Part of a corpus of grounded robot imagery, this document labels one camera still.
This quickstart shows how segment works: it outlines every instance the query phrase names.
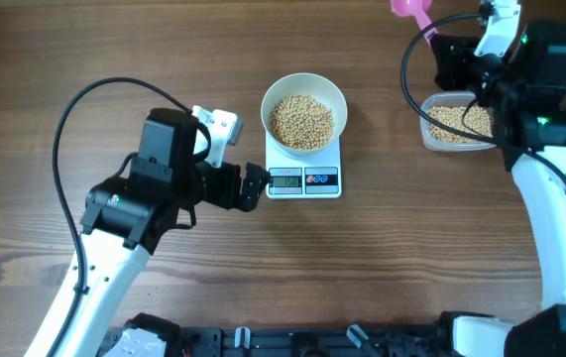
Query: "pink scoop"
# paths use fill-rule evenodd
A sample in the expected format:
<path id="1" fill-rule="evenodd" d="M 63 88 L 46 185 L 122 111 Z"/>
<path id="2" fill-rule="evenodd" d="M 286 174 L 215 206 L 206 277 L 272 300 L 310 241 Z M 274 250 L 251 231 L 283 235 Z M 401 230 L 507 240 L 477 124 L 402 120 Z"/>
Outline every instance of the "pink scoop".
<path id="1" fill-rule="evenodd" d="M 432 0 L 391 0 L 393 13 L 400 17 L 414 16 L 421 30 L 432 24 L 430 18 L 425 13 L 430 8 L 430 5 L 432 5 Z M 425 34 L 425 40 L 428 44 L 430 44 L 432 36 L 437 33 L 437 29 L 432 29 Z"/>

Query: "bowl of beans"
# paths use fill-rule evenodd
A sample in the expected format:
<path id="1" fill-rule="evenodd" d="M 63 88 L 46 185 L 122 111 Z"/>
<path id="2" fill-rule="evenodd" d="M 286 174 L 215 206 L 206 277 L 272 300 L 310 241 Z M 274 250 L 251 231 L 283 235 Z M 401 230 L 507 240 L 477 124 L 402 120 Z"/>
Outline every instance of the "bowl of beans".
<path id="1" fill-rule="evenodd" d="M 471 134 L 492 137 L 492 110 L 473 106 L 463 118 L 463 113 L 474 100 L 469 91 L 444 92 L 430 96 L 421 109 L 433 119 L 451 128 Z M 495 145 L 448 133 L 420 118 L 423 145 L 432 151 L 462 152 L 493 148 Z"/>
<path id="2" fill-rule="evenodd" d="M 311 73 L 279 79 L 261 105 L 268 135 L 283 152 L 294 156 L 315 154 L 336 141 L 347 116 L 340 89 L 327 78 Z"/>

